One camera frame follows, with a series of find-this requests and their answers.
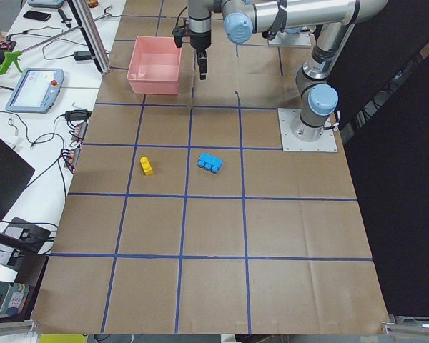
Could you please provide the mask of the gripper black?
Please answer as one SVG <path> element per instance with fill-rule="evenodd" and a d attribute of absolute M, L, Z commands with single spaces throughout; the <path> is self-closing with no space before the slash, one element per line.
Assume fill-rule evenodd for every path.
<path fill-rule="evenodd" d="M 208 49 L 212 43 L 211 18 L 189 18 L 190 44 L 194 49 Z M 207 73 L 207 52 L 196 50 L 199 79 Z"/>

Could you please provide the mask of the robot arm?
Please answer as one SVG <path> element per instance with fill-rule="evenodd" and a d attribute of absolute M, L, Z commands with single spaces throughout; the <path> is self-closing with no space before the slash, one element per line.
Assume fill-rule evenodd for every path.
<path fill-rule="evenodd" d="M 302 110 L 291 123 L 297 139 L 312 142 L 327 130 L 325 122 L 337 107 L 337 92 L 326 80 L 345 38 L 354 25 L 373 18 L 386 4 L 386 1 L 188 1 L 188 17 L 176 21 L 172 35 L 176 47 L 182 46 L 184 37 L 190 39 L 196 51 L 199 77 L 205 79 L 213 13 L 222 15 L 226 36 L 235 44 L 245 43 L 253 34 L 272 41 L 288 29 L 320 25 L 322 30 L 311 57 L 295 77 Z"/>

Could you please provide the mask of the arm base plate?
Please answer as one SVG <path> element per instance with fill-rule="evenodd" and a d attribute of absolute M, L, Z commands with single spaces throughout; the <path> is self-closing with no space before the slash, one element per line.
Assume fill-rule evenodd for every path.
<path fill-rule="evenodd" d="M 290 48 L 310 48 L 312 46 L 308 32 L 299 31 L 297 33 L 279 32 L 276 37 L 268 42 L 269 46 L 290 47 Z"/>
<path fill-rule="evenodd" d="M 337 153 L 333 130 L 312 128 L 301 121 L 301 109 L 278 108 L 278 120 L 285 152 Z"/>

